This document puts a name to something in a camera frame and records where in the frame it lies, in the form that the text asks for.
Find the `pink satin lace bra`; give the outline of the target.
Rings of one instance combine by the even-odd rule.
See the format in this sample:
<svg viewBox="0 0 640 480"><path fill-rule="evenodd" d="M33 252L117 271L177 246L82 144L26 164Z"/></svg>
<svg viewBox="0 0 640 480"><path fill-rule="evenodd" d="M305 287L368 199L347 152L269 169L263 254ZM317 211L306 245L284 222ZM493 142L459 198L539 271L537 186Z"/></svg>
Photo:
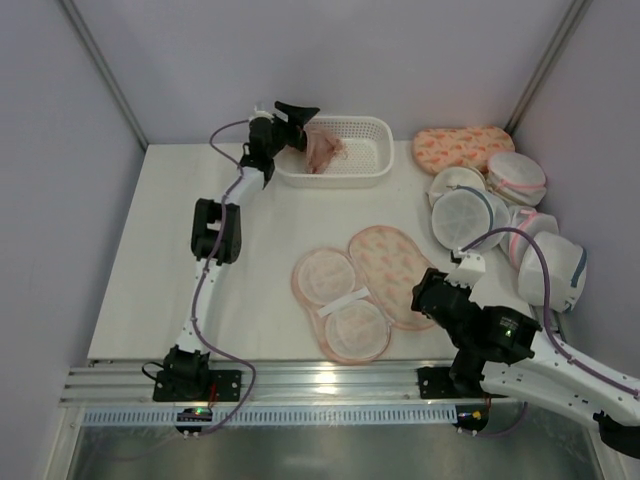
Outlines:
<svg viewBox="0 0 640 480"><path fill-rule="evenodd" d="M339 137L322 127L308 126L305 133L305 172L323 174L332 161L344 152L345 144Z"/></svg>

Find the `peach floral laundry bag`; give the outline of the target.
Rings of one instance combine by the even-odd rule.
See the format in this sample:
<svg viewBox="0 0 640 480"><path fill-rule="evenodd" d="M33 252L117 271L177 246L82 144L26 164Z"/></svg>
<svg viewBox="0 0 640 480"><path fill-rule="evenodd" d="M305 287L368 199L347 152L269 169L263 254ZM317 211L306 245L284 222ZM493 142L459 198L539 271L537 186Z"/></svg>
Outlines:
<svg viewBox="0 0 640 480"><path fill-rule="evenodd" d="M395 329L435 326L411 310L413 287L431 267L403 231L375 225L356 233L345 250L306 253L292 271L291 288L325 356L366 364L383 355Z"/></svg>

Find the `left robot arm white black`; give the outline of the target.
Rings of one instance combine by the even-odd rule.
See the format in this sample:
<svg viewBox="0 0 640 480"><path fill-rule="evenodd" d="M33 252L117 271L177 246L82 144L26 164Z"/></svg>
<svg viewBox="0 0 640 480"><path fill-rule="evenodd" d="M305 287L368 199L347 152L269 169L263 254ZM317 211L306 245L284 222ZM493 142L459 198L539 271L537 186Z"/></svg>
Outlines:
<svg viewBox="0 0 640 480"><path fill-rule="evenodd" d="M191 253L196 260L194 292L181 332L155 376L153 400L156 402L209 399L216 380L210 368L212 352L233 362L248 364L214 347L205 338L203 327L227 271L240 255L241 208L269 184L275 172L275 157L282 150L307 151L309 140L305 127L320 112L318 107L294 106L281 101L275 102L274 107L274 113L256 108L248 119L227 124L211 134L209 145L231 161L236 176L219 199L196 201L190 239ZM215 145L215 137L241 125L248 127L248 139L242 144L241 157L235 159Z"/></svg>

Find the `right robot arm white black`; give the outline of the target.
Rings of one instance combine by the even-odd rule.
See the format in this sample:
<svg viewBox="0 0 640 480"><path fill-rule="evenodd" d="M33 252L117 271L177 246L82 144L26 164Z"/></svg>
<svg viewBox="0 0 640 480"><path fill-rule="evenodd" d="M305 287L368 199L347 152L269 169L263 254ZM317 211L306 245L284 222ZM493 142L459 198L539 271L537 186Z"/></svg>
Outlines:
<svg viewBox="0 0 640 480"><path fill-rule="evenodd" d="M639 382L604 369L534 319L506 306L481 307L468 287L434 268L413 287L411 309L433 319L457 352L448 372L463 397L500 395L535 404L596 431L626 456L639 456Z"/></svg>

